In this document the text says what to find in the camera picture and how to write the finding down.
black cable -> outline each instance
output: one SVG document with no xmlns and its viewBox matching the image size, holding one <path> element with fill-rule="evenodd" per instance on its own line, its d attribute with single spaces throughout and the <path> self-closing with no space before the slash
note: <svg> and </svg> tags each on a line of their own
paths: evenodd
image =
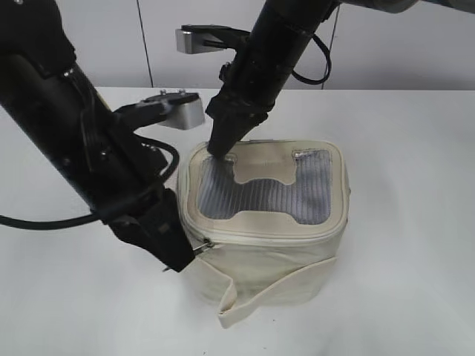
<svg viewBox="0 0 475 356">
<path fill-rule="evenodd" d="M 313 39 L 314 43 L 317 44 L 318 48 L 321 49 L 321 51 L 323 52 L 323 54 L 325 56 L 325 59 L 327 60 L 328 70 L 325 73 L 325 76 L 322 79 L 314 80 L 314 79 L 305 78 L 304 76 L 301 76 L 300 74 L 296 73 L 295 71 L 292 72 L 292 75 L 299 82 L 302 82 L 302 83 L 305 83 L 305 84 L 308 84 L 308 85 L 319 85 L 319 84 L 325 83 L 328 80 L 328 78 L 330 77 L 330 72 L 332 71 L 332 59 L 330 58 L 330 50 L 323 43 L 323 41 L 321 41 L 321 39 L 315 34 L 312 36 L 312 39 Z"/>
<path fill-rule="evenodd" d="M 166 182 L 171 177 L 171 175 L 177 170 L 178 165 L 180 164 L 180 154 L 178 153 L 177 149 L 169 145 L 168 143 L 157 141 L 155 139 L 150 139 L 148 137 L 143 137 L 137 134 L 135 134 L 135 136 L 138 137 L 141 143 L 145 143 L 146 145 L 162 149 L 171 154 L 170 164 L 168 165 L 167 169 L 160 175 L 160 181 Z"/>
<path fill-rule="evenodd" d="M 85 217 L 77 217 L 69 220 L 60 220 L 60 221 L 26 221 L 13 219 L 11 217 L 4 217 L 0 215 L 0 225 L 9 226 L 11 228 L 20 228 L 23 230 L 36 230 L 36 231 L 47 231 L 47 230 L 61 230 L 63 228 L 74 228 L 76 226 L 85 225 L 88 223 L 93 223 L 99 220 L 98 216 L 95 214 L 86 215 Z"/>
</svg>

zipper pull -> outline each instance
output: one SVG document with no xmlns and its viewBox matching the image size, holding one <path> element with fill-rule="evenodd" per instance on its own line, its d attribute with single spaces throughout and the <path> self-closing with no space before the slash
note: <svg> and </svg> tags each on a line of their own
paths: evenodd
<svg viewBox="0 0 475 356">
<path fill-rule="evenodd" d="M 196 247 L 193 252 L 195 256 L 198 256 L 212 248 L 214 248 L 214 243 L 209 238 L 205 237 L 203 238 L 203 244 L 199 247 Z"/>
</svg>

white tabletop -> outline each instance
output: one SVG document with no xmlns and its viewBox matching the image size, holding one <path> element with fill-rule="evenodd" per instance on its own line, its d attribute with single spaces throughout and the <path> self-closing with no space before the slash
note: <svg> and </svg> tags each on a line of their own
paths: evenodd
<svg viewBox="0 0 475 356">
<path fill-rule="evenodd" d="M 155 89 L 100 88 L 112 108 Z M 208 102 L 216 90 L 199 90 Z M 87 207 L 0 113 L 0 214 Z M 184 155 L 209 138 L 142 134 Z M 262 308 L 228 330 L 147 252 L 94 223 L 0 227 L 0 355 L 473 355 L 475 92 L 289 90 L 253 139 L 321 139 L 344 152 L 350 224 L 310 303 Z"/>
</svg>

cooler bag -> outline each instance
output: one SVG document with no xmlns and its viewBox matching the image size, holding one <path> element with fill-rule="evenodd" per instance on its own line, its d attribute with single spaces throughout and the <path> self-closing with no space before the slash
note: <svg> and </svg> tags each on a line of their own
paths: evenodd
<svg viewBox="0 0 475 356">
<path fill-rule="evenodd" d="M 178 178 L 180 218 L 200 253 L 184 274 L 219 303 L 223 327 L 261 305 L 302 303 L 327 279 L 350 189 L 326 142 L 239 142 L 217 160 L 199 145 Z"/>
</svg>

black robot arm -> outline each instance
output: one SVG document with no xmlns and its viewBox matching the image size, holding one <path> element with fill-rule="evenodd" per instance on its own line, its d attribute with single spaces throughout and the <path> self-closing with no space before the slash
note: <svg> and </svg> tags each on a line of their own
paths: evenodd
<svg viewBox="0 0 475 356">
<path fill-rule="evenodd" d="M 65 222 L 0 223 L 48 229 L 101 220 L 122 241 L 181 271 L 194 252 L 175 194 L 163 185 L 178 152 L 134 130 L 198 102 L 197 94 L 164 94 L 111 112 L 76 64 L 55 1 L 0 1 L 0 104 L 91 209 Z M 172 153 L 170 165 L 162 149 Z"/>
<path fill-rule="evenodd" d="M 312 38 L 331 63 L 328 49 L 314 32 L 340 2 L 398 13 L 417 0 L 267 0 L 250 33 L 190 25 L 177 31 L 178 50 L 184 53 L 202 53 L 207 48 L 233 48 L 237 52 L 232 63 L 222 67 L 223 87 L 206 109 L 214 120 L 208 145 L 213 156 L 223 157 L 267 119 L 291 74 L 307 84 L 320 82 L 305 79 L 293 69 Z"/>
</svg>

